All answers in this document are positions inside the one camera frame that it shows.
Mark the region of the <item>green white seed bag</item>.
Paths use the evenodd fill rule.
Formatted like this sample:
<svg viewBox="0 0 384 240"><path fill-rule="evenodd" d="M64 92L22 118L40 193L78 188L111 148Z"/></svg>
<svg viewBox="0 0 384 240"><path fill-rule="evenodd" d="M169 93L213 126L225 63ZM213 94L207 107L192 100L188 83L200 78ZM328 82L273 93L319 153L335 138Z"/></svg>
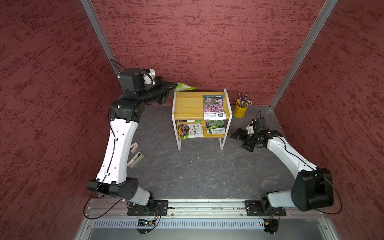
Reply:
<svg viewBox="0 0 384 240"><path fill-rule="evenodd" d="M175 89L175 92L193 91L195 89L196 89L195 87L191 87L187 84L178 83L178 85Z"/></svg>

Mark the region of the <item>white wooden two-tier shelf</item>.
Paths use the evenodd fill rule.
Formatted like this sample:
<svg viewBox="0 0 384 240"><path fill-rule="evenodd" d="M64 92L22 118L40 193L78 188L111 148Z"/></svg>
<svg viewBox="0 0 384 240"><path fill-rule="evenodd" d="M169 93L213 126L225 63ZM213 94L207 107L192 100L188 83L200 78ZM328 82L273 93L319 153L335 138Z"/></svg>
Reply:
<svg viewBox="0 0 384 240"><path fill-rule="evenodd" d="M222 92L175 92L172 105L172 121L174 132L177 141L178 150L181 150L182 140L178 135L178 126L180 124L187 124L189 120L201 120L204 130L207 129L206 120L204 119L204 95L222 95L224 97L224 110L226 113L226 132L224 134L208 134L204 133L204 139L218 139L220 143L220 150L224 149L227 136L229 133L230 125L233 118L233 111L230 104L228 90L224 89Z"/></svg>

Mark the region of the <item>pink flower seed bag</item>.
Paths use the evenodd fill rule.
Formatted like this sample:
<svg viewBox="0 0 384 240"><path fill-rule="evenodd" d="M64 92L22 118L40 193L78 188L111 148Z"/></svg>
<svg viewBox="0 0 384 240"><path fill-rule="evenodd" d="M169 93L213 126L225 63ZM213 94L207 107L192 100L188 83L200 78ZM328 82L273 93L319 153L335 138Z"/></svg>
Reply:
<svg viewBox="0 0 384 240"><path fill-rule="evenodd" d="M223 95L203 95L204 120L225 120Z"/></svg>

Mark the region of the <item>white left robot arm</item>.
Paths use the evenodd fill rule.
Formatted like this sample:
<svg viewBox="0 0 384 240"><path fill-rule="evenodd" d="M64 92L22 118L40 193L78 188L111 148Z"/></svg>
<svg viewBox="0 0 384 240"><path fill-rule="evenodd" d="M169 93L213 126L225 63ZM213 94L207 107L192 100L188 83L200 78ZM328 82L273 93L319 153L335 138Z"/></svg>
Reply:
<svg viewBox="0 0 384 240"><path fill-rule="evenodd" d="M152 69L128 68L117 78L122 94L108 113L110 134L105 157L87 189L134 204L140 215L157 216L153 194L142 189L138 179L127 176L128 157L145 106L164 104L178 84L165 81Z"/></svg>

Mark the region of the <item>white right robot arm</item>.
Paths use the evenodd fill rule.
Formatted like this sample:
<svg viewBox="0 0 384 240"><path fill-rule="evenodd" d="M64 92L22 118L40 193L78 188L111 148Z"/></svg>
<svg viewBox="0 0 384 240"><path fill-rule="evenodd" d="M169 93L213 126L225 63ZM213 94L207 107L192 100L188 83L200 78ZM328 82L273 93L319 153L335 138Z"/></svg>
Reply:
<svg viewBox="0 0 384 240"><path fill-rule="evenodd" d="M263 194L258 202L261 214L282 216L286 208L324 213L324 208L333 206L335 198L341 197L333 184L332 173L305 159L278 131L248 134L246 130L237 129L231 138L242 141L242 148L248 152L255 148L268 149L295 179L291 190Z"/></svg>

